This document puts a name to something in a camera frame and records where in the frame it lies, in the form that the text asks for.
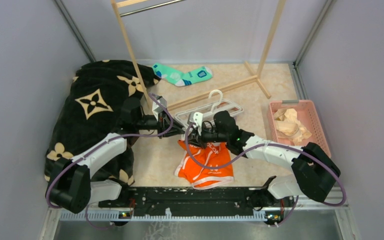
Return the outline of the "white plastic clip hanger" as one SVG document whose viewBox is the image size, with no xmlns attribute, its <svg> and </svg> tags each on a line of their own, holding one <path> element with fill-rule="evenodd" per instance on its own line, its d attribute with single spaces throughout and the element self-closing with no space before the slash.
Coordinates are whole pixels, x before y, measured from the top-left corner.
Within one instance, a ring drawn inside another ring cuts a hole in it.
<svg viewBox="0 0 384 240">
<path fill-rule="evenodd" d="M 236 117 L 237 115 L 244 112 L 244 108 L 242 106 L 236 102 L 224 98 L 224 94 L 221 90 L 212 90 L 209 93 L 208 98 L 210 99 L 213 95 L 218 95 L 217 101 L 180 111 L 174 115 L 174 118 L 186 127 L 188 125 L 189 116 L 193 112 L 202 113 L 203 120 L 209 121 L 212 124 L 214 123 L 214 115 L 218 112 L 227 111 L 231 117 Z"/>
</svg>

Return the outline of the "pink perforated plastic basket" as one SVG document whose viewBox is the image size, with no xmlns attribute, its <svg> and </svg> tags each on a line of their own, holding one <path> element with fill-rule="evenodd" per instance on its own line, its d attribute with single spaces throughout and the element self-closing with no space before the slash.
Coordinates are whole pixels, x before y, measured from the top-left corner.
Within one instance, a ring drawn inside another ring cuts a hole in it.
<svg viewBox="0 0 384 240">
<path fill-rule="evenodd" d="M 281 100 L 269 103 L 267 118 L 273 141 L 285 145 L 294 145 L 292 140 L 285 137 L 282 138 L 282 133 L 275 128 L 275 113 L 280 109 L 295 109 L 297 111 L 297 119 L 311 133 L 311 136 L 308 139 L 304 139 L 297 143 L 297 146 L 305 146 L 309 142 L 316 143 L 329 157 L 332 156 L 316 107 L 311 100 Z"/>
</svg>

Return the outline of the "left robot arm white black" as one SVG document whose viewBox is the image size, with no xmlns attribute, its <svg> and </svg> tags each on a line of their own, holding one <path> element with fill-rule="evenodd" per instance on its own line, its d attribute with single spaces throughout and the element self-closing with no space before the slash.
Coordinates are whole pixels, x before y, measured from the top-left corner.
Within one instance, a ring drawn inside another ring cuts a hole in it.
<svg viewBox="0 0 384 240">
<path fill-rule="evenodd" d="M 145 114 L 137 98 L 123 102 L 116 129 L 88 150 L 56 161 L 45 192 L 51 208 L 63 208 L 74 214 L 90 204 L 111 201 L 118 207 L 129 203 L 130 193 L 115 180 L 92 181 L 92 177 L 114 157 L 133 145 L 141 130 L 155 130 L 155 137 L 167 138 L 185 133 L 183 124 L 175 120 L 162 96 L 152 96 L 152 114 Z"/>
</svg>

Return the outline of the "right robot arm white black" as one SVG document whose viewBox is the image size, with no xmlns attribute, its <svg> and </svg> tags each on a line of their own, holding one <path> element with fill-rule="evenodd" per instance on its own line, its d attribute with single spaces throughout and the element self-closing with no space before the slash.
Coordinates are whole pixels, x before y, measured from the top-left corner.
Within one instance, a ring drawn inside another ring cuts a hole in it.
<svg viewBox="0 0 384 240">
<path fill-rule="evenodd" d="M 240 129 L 226 111 L 213 115 L 214 126 L 207 128 L 204 115 L 193 112 L 188 117 L 185 140 L 188 144 L 206 147 L 208 143 L 224 143 L 234 154 L 228 164 L 238 158 L 262 160 L 291 171 L 287 176 L 274 176 L 265 183 L 261 199 L 267 206 L 275 206 L 289 196 L 305 195 L 327 205 L 328 194 L 339 183 L 341 171 L 328 154 L 316 143 L 292 146 L 274 142 Z"/>
</svg>

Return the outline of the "orange underwear white trim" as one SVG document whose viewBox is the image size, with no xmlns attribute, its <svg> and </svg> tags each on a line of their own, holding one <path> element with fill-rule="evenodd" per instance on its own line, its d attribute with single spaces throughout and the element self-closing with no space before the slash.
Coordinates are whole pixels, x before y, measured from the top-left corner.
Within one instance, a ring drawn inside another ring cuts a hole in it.
<svg viewBox="0 0 384 240">
<path fill-rule="evenodd" d="M 177 143 L 185 151 L 174 175 L 186 179 L 193 189 L 209 190 L 234 182 L 234 170 L 231 164 L 218 168 L 231 161 L 230 152 L 224 142 L 209 142 L 205 148 L 190 144 L 190 152 L 186 151 L 183 140 Z"/>
</svg>

